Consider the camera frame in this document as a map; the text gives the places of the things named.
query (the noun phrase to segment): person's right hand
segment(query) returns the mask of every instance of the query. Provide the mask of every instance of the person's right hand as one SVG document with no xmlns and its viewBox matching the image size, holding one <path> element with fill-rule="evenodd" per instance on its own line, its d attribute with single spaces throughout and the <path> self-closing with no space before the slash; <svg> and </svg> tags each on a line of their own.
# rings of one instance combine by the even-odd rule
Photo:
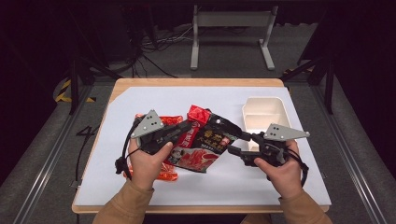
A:
<svg viewBox="0 0 396 224">
<path fill-rule="evenodd" d="M 297 154 L 299 153 L 295 140 L 287 141 L 286 146 Z M 283 199 L 291 198 L 303 191 L 301 168 L 295 159 L 289 158 L 285 164 L 279 167 L 275 167 L 261 158 L 256 158 L 254 163 L 270 177 L 274 188 Z"/>
</svg>

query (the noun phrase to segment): sleeve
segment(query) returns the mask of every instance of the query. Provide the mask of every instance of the sleeve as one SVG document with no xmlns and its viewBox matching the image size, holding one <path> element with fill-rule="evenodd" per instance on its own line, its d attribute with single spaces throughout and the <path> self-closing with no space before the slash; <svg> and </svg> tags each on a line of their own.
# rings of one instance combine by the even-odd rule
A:
<svg viewBox="0 0 396 224">
<path fill-rule="evenodd" d="M 330 218 L 305 191 L 293 198 L 280 198 L 279 201 L 289 224 L 332 224 Z"/>
<path fill-rule="evenodd" d="M 154 189 L 140 189 L 128 179 L 120 191 L 96 214 L 93 223 L 142 223 L 153 192 Z"/>
</svg>

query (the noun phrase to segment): metal rail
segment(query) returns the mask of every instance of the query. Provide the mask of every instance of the metal rail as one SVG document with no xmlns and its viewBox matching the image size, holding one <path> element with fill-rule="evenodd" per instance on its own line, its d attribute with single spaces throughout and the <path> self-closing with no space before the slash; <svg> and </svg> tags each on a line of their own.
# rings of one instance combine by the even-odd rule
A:
<svg viewBox="0 0 396 224">
<path fill-rule="evenodd" d="M 92 90 L 92 86 L 83 87 L 80 95 L 80 102 L 84 102 L 84 100 L 81 99 L 86 99 L 89 96 L 91 90 Z M 37 205 L 37 202 L 40 199 L 40 196 L 43 193 L 44 188 L 46 187 L 50 179 L 52 171 L 54 170 L 56 163 L 58 162 L 64 150 L 64 143 L 67 138 L 67 135 L 69 134 L 71 128 L 73 127 L 73 124 L 75 123 L 83 105 L 84 104 L 80 104 L 77 107 L 74 115 L 69 116 L 66 122 L 64 123 L 64 126 L 62 127 L 62 130 L 54 146 L 52 147 L 52 150 L 49 156 L 47 157 L 47 160 L 45 161 L 43 167 L 41 168 L 41 171 L 38 173 L 35 183 L 33 184 L 28 196 L 26 197 L 26 200 L 23 203 L 20 212 L 17 214 L 17 216 L 14 219 L 13 222 L 14 224 L 27 223 L 29 217 L 33 214 L 33 211 L 35 210 L 35 206 Z"/>
<path fill-rule="evenodd" d="M 334 119 L 333 116 L 329 115 L 327 112 L 326 106 L 323 103 L 323 94 L 320 90 L 319 87 L 313 86 L 311 87 L 312 92 L 314 93 L 316 100 L 318 102 L 318 105 L 320 106 L 320 109 L 322 113 L 325 115 L 326 121 L 329 124 L 329 127 L 332 130 L 332 133 L 334 133 L 334 136 L 336 138 L 337 144 L 339 146 L 338 150 L 341 154 L 341 157 L 344 161 L 344 164 L 346 165 L 346 168 L 349 171 L 349 174 L 352 178 L 353 183 L 355 184 L 355 187 L 361 196 L 361 200 L 363 201 L 364 206 L 366 207 L 367 213 L 370 216 L 370 219 L 373 221 L 373 223 L 388 223 L 382 212 L 381 209 L 379 208 L 375 197 L 373 193 L 371 192 L 366 179 L 364 178 L 363 173 L 361 172 L 361 169 L 359 168 L 359 165 L 356 163 L 353 154 L 347 145 L 347 141 L 344 138 L 344 135 L 341 132 L 341 129 L 338 127 L 338 124 L 336 120 Z"/>
</svg>

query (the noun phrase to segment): red packaging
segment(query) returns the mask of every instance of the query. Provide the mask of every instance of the red packaging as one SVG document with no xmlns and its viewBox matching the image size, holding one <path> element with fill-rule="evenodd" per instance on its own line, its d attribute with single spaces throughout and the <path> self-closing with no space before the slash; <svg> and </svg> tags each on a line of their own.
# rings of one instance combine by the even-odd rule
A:
<svg viewBox="0 0 396 224">
<path fill-rule="evenodd" d="M 196 105 L 191 106 L 188 120 L 192 122 L 191 130 L 179 137 L 165 162 L 205 173 L 227 146 L 237 139 L 226 131 L 229 127 L 234 128 L 234 124 Z"/>
<path fill-rule="evenodd" d="M 142 114 L 137 114 L 135 117 L 142 117 Z M 165 125 L 173 125 L 178 124 L 183 121 L 182 116 L 160 116 L 161 121 Z M 131 164 L 128 164 L 129 172 L 131 175 L 134 175 L 134 169 Z M 161 168 L 160 174 L 156 179 L 165 180 L 165 181 L 176 181 L 178 178 L 177 172 L 175 171 L 174 164 L 163 162 L 163 167 Z"/>
</svg>

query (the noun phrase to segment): metal frame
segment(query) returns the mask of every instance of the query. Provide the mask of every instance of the metal frame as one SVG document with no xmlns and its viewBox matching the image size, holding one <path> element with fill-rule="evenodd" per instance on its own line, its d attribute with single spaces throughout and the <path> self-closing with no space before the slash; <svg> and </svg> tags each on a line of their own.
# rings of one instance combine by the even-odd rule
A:
<svg viewBox="0 0 396 224">
<path fill-rule="evenodd" d="M 79 100 L 81 102 L 84 102 L 83 99 L 87 99 L 91 90 L 92 86 L 84 86 Z M 43 193 L 44 188 L 47 186 L 47 183 L 50 180 L 50 176 L 55 169 L 56 163 L 58 162 L 62 152 L 64 151 L 64 144 L 66 138 L 69 135 L 73 125 L 76 123 L 82 107 L 83 104 L 77 105 L 75 113 L 69 115 L 69 117 L 65 121 L 61 133 L 59 134 L 49 156 L 47 157 L 47 160 L 45 161 L 40 173 L 35 179 L 35 183 L 33 184 L 29 194 L 27 195 L 26 200 L 24 201 L 19 213 L 14 219 L 14 224 L 27 223 L 30 216 L 33 214 L 35 206 L 37 205 L 38 200 L 40 199 L 41 194 Z"/>
<path fill-rule="evenodd" d="M 373 195 L 367 180 L 364 177 L 364 174 L 361 172 L 361 168 L 355 161 L 353 152 L 351 148 L 349 148 L 347 140 L 344 138 L 337 121 L 332 115 L 328 113 L 328 108 L 325 104 L 323 104 L 323 95 L 320 87 L 315 86 L 312 87 L 311 90 L 318 102 L 318 105 L 320 106 L 323 115 L 326 118 L 326 122 L 334 134 L 335 142 L 339 146 L 338 151 L 344 161 L 344 164 L 346 165 L 347 170 L 349 171 L 350 177 L 355 184 L 357 192 L 361 196 L 361 201 L 363 202 L 371 221 L 377 224 L 388 223 L 382 214 L 379 204 L 375 200 L 375 196 Z"/>
<path fill-rule="evenodd" d="M 264 38 L 259 39 L 262 55 L 268 70 L 274 70 L 274 62 L 268 50 L 268 42 L 276 18 L 277 6 L 271 11 L 198 11 L 198 6 L 194 6 L 193 12 L 193 43 L 191 53 L 191 70 L 198 69 L 199 39 L 198 27 L 210 26 L 257 26 L 266 27 Z"/>
</svg>

